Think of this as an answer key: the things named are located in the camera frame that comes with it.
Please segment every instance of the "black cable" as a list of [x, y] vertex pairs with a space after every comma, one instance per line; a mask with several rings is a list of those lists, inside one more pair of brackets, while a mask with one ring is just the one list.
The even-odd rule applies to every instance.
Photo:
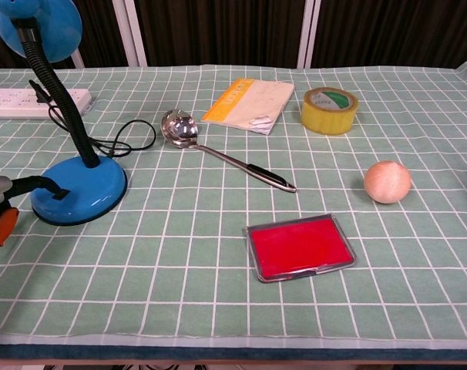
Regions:
[[[39, 84], [37, 84], [36, 82], [33, 82], [32, 80], [29, 80], [29, 82], [30, 82], [30, 85], [35, 90], [38, 99], [41, 102], [44, 102], [45, 104], [47, 104], [49, 106], [49, 117], [50, 117], [50, 119], [57, 126], [59, 126], [61, 129], [63, 129], [66, 132], [69, 132], [68, 127], [66, 125], [66, 121], [59, 114], [59, 112], [55, 109], [55, 108], [57, 108], [57, 106], [52, 105], [50, 103], [50, 99], [51, 99], [50, 96], [48, 96], [46, 94], [46, 92], [43, 90], [43, 88]], [[148, 125], [151, 128], [151, 130], [153, 131], [153, 139], [152, 139], [151, 143], [149, 143], [149, 144], [147, 144], [145, 146], [141, 146], [141, 147], [136, 148], [136, 147], [133, 147], [130, 144], [126, 143], [125, 141], [119, 140], [119, 137], [122, 134], [123, 130], [125, 130], [126, 127], [128, 127], [129, 125], [131, 125], [133, 123], [145, 123], [146, 125]], [[127, 122], [126, 124], [124, 124], [124, 126], [122, 126], [120, 128], [120, 130], [116, 134], [116, 137], [113, 140], [94, 139], [91, 136], [88, 136], [88, 138], [89, 138], [89, 142], [96, 149], [98, 149], [100, 152], [105, 154], [107, 157], [117, 158], [117, 157], [121, 157], [121, 156], [127, 156], [133, 151], [149, 149], [155, 143], [156, 131], [155, 131], [154, 127], [149, 122], [145, 121], [144, 119], [133, 119], [133, 120], [130, 120], [129, 122]]]

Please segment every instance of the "blue desk lamp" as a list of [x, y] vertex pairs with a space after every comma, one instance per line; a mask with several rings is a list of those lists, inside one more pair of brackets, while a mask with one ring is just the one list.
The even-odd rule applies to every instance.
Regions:
[[83, 224], [102, 216], [120, 202], [127, 188], [123, 168], [93, 151], [75, 103], [49, 64], [68, 58], [81, 34], [81, 18], [71, 0], [0, 0], [2, 40], [26, 57], [58, 106], [79, 152], [43, 174], [69, 190], [64, 199], [54, 199], [46, 189], [30, 194], [36, 215], [55, 225]]

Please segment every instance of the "tape roll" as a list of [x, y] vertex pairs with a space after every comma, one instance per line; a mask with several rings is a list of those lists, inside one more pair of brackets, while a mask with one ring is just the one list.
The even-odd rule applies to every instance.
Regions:
[[340, 89], [320, 87], [304, 94], [302, 124], [310, 131], [340, 135], [350, 130], [358, 108], [355, 96]]

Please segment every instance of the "lamp base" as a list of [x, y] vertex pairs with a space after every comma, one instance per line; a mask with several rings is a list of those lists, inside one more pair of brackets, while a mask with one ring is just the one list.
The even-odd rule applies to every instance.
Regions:
[[95, 220], [113, 209], [126, 193], [126, 173], [111, 158], [99, 158], [100, 165], [93, 168], [86, 167], [81, 157], [75, 157], [45, 171], [44, 177], [69, 193], [56, 200], [45, 189], [33, 190], [31, 202], [35, 214], [48, 224], [71, 226]]

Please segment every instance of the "notebook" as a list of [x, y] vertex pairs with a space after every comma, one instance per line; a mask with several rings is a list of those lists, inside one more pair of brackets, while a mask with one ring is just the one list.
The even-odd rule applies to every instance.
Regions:
[[287, 82], [237, 79], [202, 121], [268, 135], [293, 91]]

